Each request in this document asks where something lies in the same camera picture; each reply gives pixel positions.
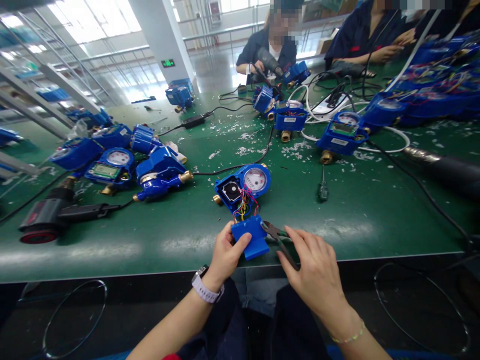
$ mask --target wire ring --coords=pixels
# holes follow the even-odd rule
[[[90,332],[83,338],[82,341],[80,341],[80,343],[75,346],[71,351],[67,352],[66,354],[63,354],[63,355],[53,355],[51,353],[48,352],[48,349],[47,349],[47,335],[48,335],[48,332],[49,332],[49,328],[50,328],[50,325],[52,324],[52,321],[54,320],[55,318],[55,315],[57,315],[57,313],[59,312],[60,308],[62,307],[62,305],[68,300],[68,298],[70,297],[70,295],[74,294],[75,292],[77,292],[80,288],[84,287],[85,285],[87,284],[91,284],[91,283],[99,283],[102,287],[103,287],[103,306],[101,308],[101,311],[100,311],[100,314],[98,315],[98,318],[96,319],[95,323],[93,324],[93,327],[91,328]],[[107,304],[107,292],[108,292],[108,289],[107,289],[107,285],[102,281],[102,280],[99,280],[99,279],[96,279],[96,280],[90,280],[90,281],[87,281],[87,282],[84,282],[83,284],[81,284],[80,286],[78,286],[77,288],[75,288],[74,290],[72,290],[64,299],[63,301],[60,303],[60,305],[57,306],[57,308],[55,309],[55,312],[53,313],[53,315],[51,316],[50,320],[48,321],[48,324],[45,328],[45,332],[43,333],[43,339],[42,339],[42,347],[41,347],[41,351],[43,352],[43,355],[48,358],[48,359],[52,359],[52,360],[56,360],[56,359],[62,359],[68,355],[70,355],[71,353],[73,353],[75,350],[77,350],[80,346],[83,345],[83,343],[90,337],[90,335],[94,332],[95,328],[97,327],[101,317],[102,317],[102,314],[104,313],[104,310],[105,310],[105,305]]]
[[[378,287],[378,284],[377,284],[377,279],[378,279],[378,276],[380,274],[380,272],[390,266],[390,265],[396,265],[395,263],[393,262],[388,262],[384,265],[382,265],[375,273],[375,276],[373,277],[373,284],[375,285],[375,291],[376,291],[376,295],[378,296],[378,300],[380,301],[380,304],[381,306],[383,307],[383,310],[385,310],[386,314],[388,315],[388,317],[390,318],[390,320],[393,321],[393,323],[396,325],[397,328],[399,328],[405,335],[407,335],[411,340],[413,340],[415,343],[417,343],[418,345],[420,345],[422,348],[428,350],[429,352],[432,352],[432,353],[437,353],[437,351],[431,349],[430,347],[422,344],[420,341],[418,341],[417,339],[415,339],[412,335],[410,335],[408,332],[406,332],[400,325],[398,322],[395,321],[394,317],[390,314],[390,312],[387,310],[387,307],[385,306],[384,304],[384,301],[382,300],[382,297],[380,296],[380,291],[379,291],[379,287]],[[433,286],[435,286],[438,291],[440,291],[443,296],[445,296],[445,298],[448,300],[448,302],[450,303],[450,305],[452,306],[452,308],[455,310],[455,312],[457,313],[458,317],[460,318],[461,320],[461,324],[463,325],[463,329],[465,330],[465,335],[466,335],[466,344],[465,346],[460,350],[460,352],[458,353],[455,353],[455,354],[452,354],[453,356],[458,356],[458,355],[464,355],[466,354],[469,349],[470,349],[470,343],[471,343],[471,338],[470,338],[470,332],[469,332],[469,328],[467,327],[467,324],[465,323],[465,319],[464,317],[462,316],[462,314],[460,313],[460,310],[457,308],[457,306],[455,305],[454,301],[450,298],[450,296],[447,295],[447,293],[440,287],[437,285],[436,282],[434,282],[432,279],[430,279],[428,276],[424,276],[425,279],[427,279]]]

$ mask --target watch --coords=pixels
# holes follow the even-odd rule
[[[218,303],[222,297],[225,286],[221,286],[219,293],[215,293],[207,289],[202,282],[202,278],[207,273],[208,269],[209,267],[207,265],[202,266],[191,279],[191,286],[195,289],[198,296],[200,296],[203,300],[205,300],[207,303],[215,304]]]

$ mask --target dark pants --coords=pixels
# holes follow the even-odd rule
[[[310,309],[290,285],[276,295],[276,308],[264,345],[265,359],[330,359]],[[182,360],[246,360],[247,323],[233,280],[213,310],[203,331],[178,352]]]

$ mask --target worker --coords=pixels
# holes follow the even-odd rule
[[[230,279],[251,240],[235,245],[233,221],[218,234],[210,267],[193,289],[133,349],[127,360],[248,359],[247,324]],[[389,355],[349,305],[333,247],[320,236],[285,226],[300,258],[296,271],[277,252],[289,285],[278,291],[265,359],[330,359],[315,314],[346,360],[386,360]]]
[[[297,44],[289,32],[299,21],[303,2],[304,0],[273,0],[264,28],[250,36],[236,61],[236,71],[248,75],[247,85],[264,81],[262,76],[252,81],[252,75],[257,74],[257,69],[266,77],[272,76],[259,60],[258,52],[262,47],[269,50],[284,72],[297,62]]]
[[[428,35],[437,35],[440,39],[452,39],[466,33],[480,29],[480,0],[455,0],[451,3],[452,9],[442,10],[430,28]],[[430,22],[435,10],[426,13],[416,27],[419,38]]]
[[[399,35],[402,26],[402,12],[386,9],[385,0],[363,2],[347,17],[333,39],[325,55],[325,68],[329,70],[337,60],[365,65],[372,50],[375,50],[372,63],[388,62],[415,41],[414,29]]]

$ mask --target power strip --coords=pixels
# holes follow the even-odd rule
[[[332,110],[331,107],[329,107],[329,99],[330,96],[327,97],[325,100],[323,100],[314,110],[313,113],[315,116],[321,120],[330,120],[334,117],[336,113],[338,113],[343,106],[347,105],[349,103],[349,98],[346,95],[341,96],[338,99],[338,102],[335,104],[335,110]]]

